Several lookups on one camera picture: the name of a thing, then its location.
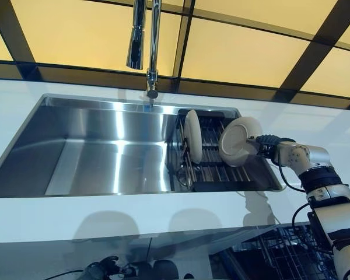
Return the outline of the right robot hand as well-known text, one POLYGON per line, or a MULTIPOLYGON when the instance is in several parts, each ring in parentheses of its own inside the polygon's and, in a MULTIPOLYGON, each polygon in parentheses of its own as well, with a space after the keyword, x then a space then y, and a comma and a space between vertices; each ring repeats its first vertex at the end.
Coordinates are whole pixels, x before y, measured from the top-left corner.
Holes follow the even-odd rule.
POLYGON ((247 142, 253 144, 257 149, 257 155, 266 159, 275 159, 277 155, 278 145, 281 142, 295 142, 291 138, 281 138, 276 135, 261 135, 250 136, 247 138, 247 142))

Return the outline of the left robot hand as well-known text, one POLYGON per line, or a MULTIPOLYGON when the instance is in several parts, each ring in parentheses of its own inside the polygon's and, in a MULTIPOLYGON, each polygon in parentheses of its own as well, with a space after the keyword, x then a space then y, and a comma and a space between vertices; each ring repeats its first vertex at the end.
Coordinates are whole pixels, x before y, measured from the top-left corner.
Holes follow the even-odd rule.
POLYGON ((99 262, 89 264, 83 272, 83 279, 109 279, 110 276, 118 274, 120 267, 117 265, 119 258, 109 256, 99 262))

